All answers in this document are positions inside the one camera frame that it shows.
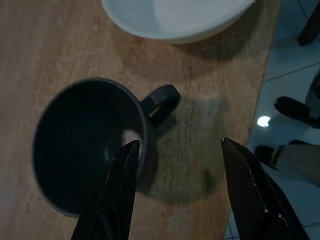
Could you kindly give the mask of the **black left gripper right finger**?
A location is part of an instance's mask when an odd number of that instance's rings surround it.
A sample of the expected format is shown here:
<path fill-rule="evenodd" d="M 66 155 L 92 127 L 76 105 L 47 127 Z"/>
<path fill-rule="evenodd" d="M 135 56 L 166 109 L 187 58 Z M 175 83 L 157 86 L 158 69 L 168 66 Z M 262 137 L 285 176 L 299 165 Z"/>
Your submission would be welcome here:
<path fill-rule="evenodd" d="M 221 139 L 227 190 L 242 240 L 307 240 L 303 225 L 259 159 L 230 138 Z"/>

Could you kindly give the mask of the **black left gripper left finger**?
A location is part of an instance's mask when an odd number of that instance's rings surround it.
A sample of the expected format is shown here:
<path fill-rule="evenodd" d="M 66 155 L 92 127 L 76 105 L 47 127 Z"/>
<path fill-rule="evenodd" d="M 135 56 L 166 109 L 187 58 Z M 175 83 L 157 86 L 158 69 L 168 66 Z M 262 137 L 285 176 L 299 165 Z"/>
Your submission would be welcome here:
<path fill-rule="evenodd" d="M 137 185 L 140 142 L 122 146 L 82 210 L 72 240 L 127 240 Z"/>

